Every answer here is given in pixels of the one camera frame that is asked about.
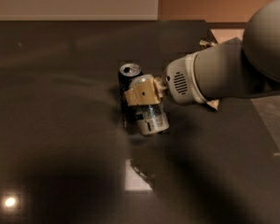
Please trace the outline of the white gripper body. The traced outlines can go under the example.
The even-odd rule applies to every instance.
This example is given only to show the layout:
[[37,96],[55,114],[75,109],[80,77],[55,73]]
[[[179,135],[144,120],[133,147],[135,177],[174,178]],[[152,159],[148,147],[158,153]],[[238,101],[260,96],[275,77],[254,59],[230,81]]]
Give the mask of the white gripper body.
[[199,89],[195,76],[195,60],[192,53],[167,65],[163,78],[168,87],[168,97],[178,105],[205,104],[207,99]]

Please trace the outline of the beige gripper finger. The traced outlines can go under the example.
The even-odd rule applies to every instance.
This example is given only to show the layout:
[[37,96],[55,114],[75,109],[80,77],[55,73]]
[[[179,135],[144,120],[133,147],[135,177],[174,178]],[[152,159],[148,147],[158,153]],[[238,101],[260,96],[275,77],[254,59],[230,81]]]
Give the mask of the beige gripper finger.
[[135,79],[124,92],[128,106],[157,105],[161,102],[154,79]]
[[154,78],[154,85],[156,87],[157,94],[160,97],[164,97],[167,93],[167,90],[168,90],[166,82],[161,77],[155,77]]

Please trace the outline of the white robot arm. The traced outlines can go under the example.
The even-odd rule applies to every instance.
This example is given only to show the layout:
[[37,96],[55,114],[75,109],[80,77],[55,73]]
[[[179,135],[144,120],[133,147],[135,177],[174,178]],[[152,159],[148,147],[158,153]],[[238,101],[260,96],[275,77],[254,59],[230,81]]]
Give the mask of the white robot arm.
[[169,63],[162,77],[135,81],[125,97],[129,106],[156,105],[164,96],[179,105],[192,105],[276,94],[280,94],[280,0],[253,15],[242,38]]

